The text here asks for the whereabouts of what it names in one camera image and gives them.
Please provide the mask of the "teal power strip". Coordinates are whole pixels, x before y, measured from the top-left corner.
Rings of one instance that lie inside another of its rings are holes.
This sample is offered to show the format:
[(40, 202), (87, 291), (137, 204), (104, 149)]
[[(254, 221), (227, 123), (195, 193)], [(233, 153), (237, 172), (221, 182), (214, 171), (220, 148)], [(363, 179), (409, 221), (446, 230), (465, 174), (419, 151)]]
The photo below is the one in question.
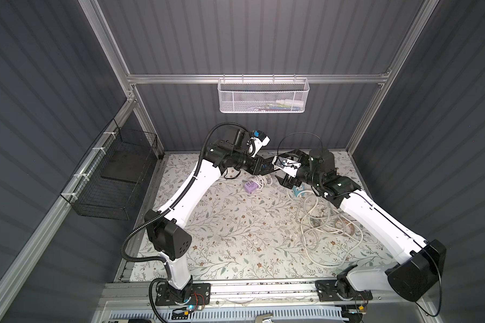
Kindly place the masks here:
[(295, 197), (302, 197), (304, 196), (308, 190), (305, 188), (304, 184), (298, 186), (293, 186), (292, 193)]

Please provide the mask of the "black power strip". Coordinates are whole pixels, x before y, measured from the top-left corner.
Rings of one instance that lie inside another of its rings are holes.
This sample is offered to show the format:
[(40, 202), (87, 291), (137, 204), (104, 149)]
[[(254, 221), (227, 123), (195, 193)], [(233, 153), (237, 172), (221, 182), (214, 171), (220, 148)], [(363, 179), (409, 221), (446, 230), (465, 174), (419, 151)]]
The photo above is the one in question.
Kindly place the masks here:
[(301, 163), (280, 156), (275, 156), (272, 164), (274, 165), (275, 169), (281, 170), (297, 170), (301, 167)]

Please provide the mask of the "purple power strip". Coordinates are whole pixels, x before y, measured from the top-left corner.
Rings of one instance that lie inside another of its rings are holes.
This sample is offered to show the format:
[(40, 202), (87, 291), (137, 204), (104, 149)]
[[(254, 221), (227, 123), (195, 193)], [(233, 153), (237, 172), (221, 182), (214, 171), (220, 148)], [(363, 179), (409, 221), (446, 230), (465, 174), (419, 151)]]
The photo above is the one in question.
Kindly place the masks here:
[(260, 185), (258, 182), (255, 182), (253, 180), (249, 180), (244, 184), (244, 189), (248, 194), (252, 194), (255, 191), (258, 191), (260, 189)]

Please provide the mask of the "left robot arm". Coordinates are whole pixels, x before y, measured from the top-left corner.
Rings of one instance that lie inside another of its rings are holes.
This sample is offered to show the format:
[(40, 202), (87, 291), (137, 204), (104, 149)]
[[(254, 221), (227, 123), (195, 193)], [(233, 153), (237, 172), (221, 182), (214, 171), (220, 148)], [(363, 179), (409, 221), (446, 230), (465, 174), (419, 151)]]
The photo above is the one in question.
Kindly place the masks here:
[(186, 257), (192, 237), (185, 231), (192, 211), (228, 168), (250, 174), (273, 172), (271, 162), (258, 155), (258, 151), (269, 142), (268, 136), (253, 135), (246, 149), (222, 141), (208, 145), (187, 182), (159, 210), (150, 210), (145, 214), (146, 221), (154, 220), (146, 227), (148, 239), (162, 257), (168, 284), (174, 290), (185, 291), (192, 284)]

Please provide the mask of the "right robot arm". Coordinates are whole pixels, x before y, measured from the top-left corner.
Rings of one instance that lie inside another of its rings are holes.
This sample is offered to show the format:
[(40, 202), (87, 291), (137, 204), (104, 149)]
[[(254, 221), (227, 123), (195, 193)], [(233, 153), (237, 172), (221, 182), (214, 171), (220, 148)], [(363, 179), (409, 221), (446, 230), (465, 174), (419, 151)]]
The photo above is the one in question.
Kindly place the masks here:
[(360, 292), (396, 292), (407, 301), (418, 301), (434, 285), (440, 285), (446, 248), (438, 240), (429, 242), (402, 225), (382, 209), (347, 176), (340, 176), (333, 153), (314, 149), (282, 153), (273, 159), (285, 173), (285, 187), (308, 184), (334, 207), (361, 224), (386, 247), (394, 262), (369, 268), (352, 265), (337, 276), (335, 288), (344, 300)]

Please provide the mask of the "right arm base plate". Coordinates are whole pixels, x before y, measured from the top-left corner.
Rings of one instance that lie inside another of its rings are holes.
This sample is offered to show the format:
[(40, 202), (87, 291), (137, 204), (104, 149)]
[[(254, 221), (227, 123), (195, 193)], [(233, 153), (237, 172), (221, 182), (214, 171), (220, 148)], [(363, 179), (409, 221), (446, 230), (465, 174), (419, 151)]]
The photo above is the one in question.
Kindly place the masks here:
[(319, 301), (371, 301), (371, 291), (357, 292), (345, 280), (328, 279), (315, 281)]

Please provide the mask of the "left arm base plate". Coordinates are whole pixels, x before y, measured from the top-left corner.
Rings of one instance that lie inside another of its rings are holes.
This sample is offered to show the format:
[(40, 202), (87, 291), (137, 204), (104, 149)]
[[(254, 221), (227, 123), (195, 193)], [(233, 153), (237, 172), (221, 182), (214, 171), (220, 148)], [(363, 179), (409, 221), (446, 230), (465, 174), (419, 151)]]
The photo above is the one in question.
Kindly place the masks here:
[(177, 305), (208, 305), (210, 303), (212, 285), (209, 283), (192, 283), (184, 289), (178, 290), (167, 283), (159, 284), (156, 288), (157, 306)]

